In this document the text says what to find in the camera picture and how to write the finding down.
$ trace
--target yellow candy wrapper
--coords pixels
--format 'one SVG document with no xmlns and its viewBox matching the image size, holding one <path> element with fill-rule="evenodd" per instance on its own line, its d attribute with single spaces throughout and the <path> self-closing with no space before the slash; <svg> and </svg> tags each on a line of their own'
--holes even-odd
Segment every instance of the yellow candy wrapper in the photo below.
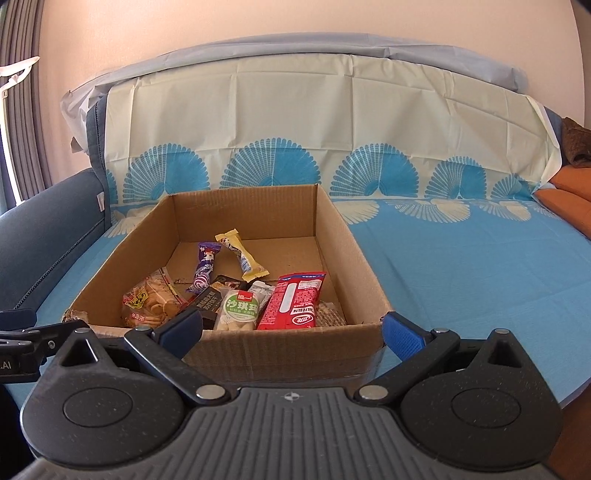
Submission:
<svg viewBox="0 0 591 480">
<path fill-rule="evenodd" d="M 242 279 L 250 282 L 258 277 L 264 277 L 269 272 L 265 267 L 258 263 L 250 253 L 242 245 L 238 230 L 230 230 L 226 233 L 220 233 L 216 235 L 216 240 L 222 245 L 226 245 L 232 252 L 236 254 L 240 261 L 240 267 L 242 268 Z"/>
</svg>

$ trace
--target gray plastic base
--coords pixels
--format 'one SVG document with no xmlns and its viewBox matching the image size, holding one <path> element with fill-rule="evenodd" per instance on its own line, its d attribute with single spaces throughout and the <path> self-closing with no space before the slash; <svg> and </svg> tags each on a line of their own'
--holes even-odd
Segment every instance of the gray plastic base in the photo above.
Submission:
<svg viewBox="0 0 591 480">
<path fill-rule="evenodd" d="M 556 480 L 543 465 L 504 473 L 463 471 L 413 446 L 384 408 L 362 407 L 341 388 L 244 388 L 236 400 L 197 409 L 167 446 L 105 471 L 35 461 L 17 480 Z"/>
</svg>

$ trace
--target metal rivet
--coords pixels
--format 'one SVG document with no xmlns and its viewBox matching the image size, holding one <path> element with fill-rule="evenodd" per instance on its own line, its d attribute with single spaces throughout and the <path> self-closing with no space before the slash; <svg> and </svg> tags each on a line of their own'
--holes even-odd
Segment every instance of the metal rivet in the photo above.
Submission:
<svg viewBox="0 0 591 480">
<path fill-rule="evenodd" d="M 223 388 L 221 385 L 201 385 L 195 392 L 202 400 L 217 400 L 218 398 L 222 398 L 226 394 L 226 389 Z"/>
<path fill-rule="evenodd" d="M 359 396 L 364 400 L 381 400 L 388 395 L 388 390 L 381 385 L 365 385 L 359 389 Z"/>
</svg>

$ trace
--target orange pillow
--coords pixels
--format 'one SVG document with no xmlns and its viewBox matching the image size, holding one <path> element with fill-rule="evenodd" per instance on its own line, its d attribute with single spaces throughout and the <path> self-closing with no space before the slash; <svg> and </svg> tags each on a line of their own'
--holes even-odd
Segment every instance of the orange pillow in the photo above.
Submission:
<svg viewBox="0 0 591 480">
<path fill-rule="evenodd" d="M 550 183 L 557 189 L 566 190 L 591 202 L 591 168 L 562 167 Z"/>
<path fill-rule="evenodd" d="M 535 196 L 548 210 L 591 239 L 591 202 L 574 193 L 557 189 L 538 190 Z"/>
</svg>

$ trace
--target cardboard box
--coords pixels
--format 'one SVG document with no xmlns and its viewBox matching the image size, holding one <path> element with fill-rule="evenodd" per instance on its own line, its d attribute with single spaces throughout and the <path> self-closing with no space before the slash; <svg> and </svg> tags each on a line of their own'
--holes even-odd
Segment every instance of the cardboard box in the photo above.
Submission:
<svg viewBox="0 0 591 480">
<path fill-rule="evenodd" d="M 380 321 L 392 308 L 349 228 L 316 185 L 211 190 L 164 198 L 118 245 L 72 309 L 87 312 L 100 333 L 122 335 L 126 329 L 118 328 L 121 300 L 131 287 L 163 265 L 173 281 L 191 279 L 197 242 L 214 240 L 217 233 L 233 228 L 270 272 L 262 280 L 326 270 L 320 299 L 334 302 L 348 325 L 205 330 L 184 360 L 225 384 L 346 386 L 370 379 L 382 355 Z M 215 260 L 213 275 L 219 274 L 241 278 L 240 265 L 226 248 Z"/>
</svg>

